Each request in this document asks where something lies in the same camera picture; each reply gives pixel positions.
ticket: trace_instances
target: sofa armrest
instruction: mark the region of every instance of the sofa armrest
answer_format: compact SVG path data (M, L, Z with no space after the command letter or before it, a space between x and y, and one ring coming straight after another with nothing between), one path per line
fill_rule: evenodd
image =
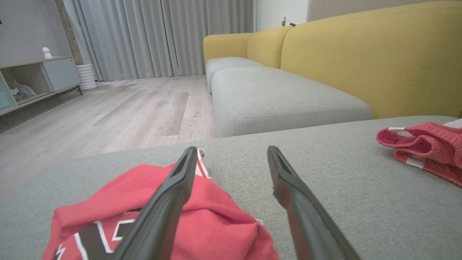
M247 41L253 33L209 35L204 38L204 61L221 57L247 58Z

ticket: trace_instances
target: white vase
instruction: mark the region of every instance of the white vase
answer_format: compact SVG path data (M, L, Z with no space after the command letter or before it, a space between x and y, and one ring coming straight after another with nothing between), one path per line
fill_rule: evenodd
M79 72L80 80L80 89L82 91L95 89L98 86L95 82L95 75L93 74L92 64L77 65L77 70Z

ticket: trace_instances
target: cabinet door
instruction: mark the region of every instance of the cabinet door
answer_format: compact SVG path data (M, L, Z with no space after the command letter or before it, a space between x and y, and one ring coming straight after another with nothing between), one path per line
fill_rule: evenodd
M8 110L13 106L17 106L16 101L14 100L2 73L0 72L0 111Z
M74 59L49 61L42 64L53 91L81 83Z
M10 107L11 103L3 90L0 90L0 110Z

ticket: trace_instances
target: gray fabric upholstery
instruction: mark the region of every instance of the gray fabric upholstery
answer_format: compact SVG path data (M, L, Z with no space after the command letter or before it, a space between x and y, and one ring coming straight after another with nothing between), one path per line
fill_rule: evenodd
M218 137L373 119L363 101L277 68L227 68L213 77Z
M39 259L53 210L89 198L139 164L167 166L206 149L213 180L262 219L281 259L295 259L285 210L273 197L266 150L276 145L362 259L459 259L462 189L393 158L376 133L455 118L417 116L322 125L116 152L56 165L0 200L0 258Z
M260 67L262 64L241 57L223 57L215 58L207 61L205 72L207 75L208 90L212 92L212 78L215 73L224 68L239 68L239 67Z

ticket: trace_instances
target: red shirt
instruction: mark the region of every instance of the red shirt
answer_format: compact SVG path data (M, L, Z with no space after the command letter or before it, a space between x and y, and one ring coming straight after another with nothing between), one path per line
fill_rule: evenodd
M88 200L60 207L51 222L44 260L105 259L173 165L140 165ZM171 259L278 259L268 231L212 180L195 175L183 206Z

